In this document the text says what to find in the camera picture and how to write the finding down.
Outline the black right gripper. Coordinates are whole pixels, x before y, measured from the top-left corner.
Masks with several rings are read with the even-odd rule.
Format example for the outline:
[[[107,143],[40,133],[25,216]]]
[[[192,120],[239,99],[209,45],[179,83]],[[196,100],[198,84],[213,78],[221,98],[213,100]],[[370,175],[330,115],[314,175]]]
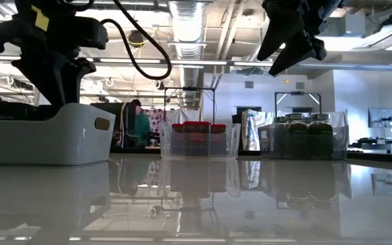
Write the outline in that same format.
[[[336,9],[343,8],[345,2],[264,0],[262,7],[267,13],[269,24],[257,60],[264,61],[282,44],[286,44],[269,70],[271,76],[277,76],[280,72],[309,58],[322,61],[327,56],[325,42],[313,35],[318,35],[327,28],[329,16]],[[310,36],[299,33],[303,29]]]

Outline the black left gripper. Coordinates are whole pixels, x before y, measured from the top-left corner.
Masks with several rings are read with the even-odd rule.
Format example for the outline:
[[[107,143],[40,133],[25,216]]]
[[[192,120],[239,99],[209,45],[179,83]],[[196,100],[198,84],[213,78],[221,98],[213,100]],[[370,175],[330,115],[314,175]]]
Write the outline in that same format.
[[[55,107],[79,103],[83,77],[97,70],[78,56],[81,47],[103,50],[108,42],[106,28],[97,19],[76,15],[92,4],[16,1],[18,13],[0,22],[0,53],[6,43],[19,47],[20,58],[12,65]]]

